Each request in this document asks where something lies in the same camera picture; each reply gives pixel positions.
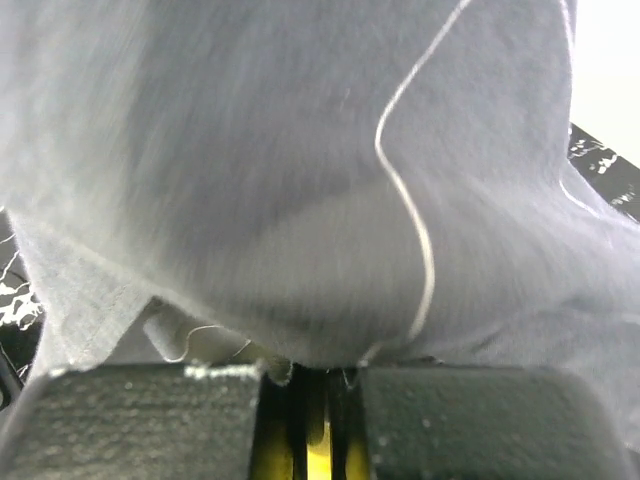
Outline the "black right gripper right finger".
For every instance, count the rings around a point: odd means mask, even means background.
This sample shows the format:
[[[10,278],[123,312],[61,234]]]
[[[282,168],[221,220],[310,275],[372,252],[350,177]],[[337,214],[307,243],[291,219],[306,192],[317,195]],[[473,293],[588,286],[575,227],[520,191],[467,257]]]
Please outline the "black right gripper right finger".
[[[362,372],[377,479],[636,479],[598,397],[546,369]]]

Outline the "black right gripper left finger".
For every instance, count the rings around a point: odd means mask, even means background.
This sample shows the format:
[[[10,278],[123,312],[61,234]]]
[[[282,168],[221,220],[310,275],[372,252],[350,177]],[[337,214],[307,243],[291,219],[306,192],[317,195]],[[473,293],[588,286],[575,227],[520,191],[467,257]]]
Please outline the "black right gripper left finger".
[[[4,479],[246,479],[263,373],[255,365],[57,369],[1,432]]]

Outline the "grey checked pillowcase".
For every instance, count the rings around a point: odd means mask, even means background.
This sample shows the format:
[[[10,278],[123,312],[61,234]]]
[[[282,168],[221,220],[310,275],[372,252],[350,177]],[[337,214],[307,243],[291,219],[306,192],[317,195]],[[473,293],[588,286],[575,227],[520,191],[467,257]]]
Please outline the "grey checked pillowcase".
[[[33,375],[549,365],[639,445],[639,227],[567,159],[572,1],[5,1]]]

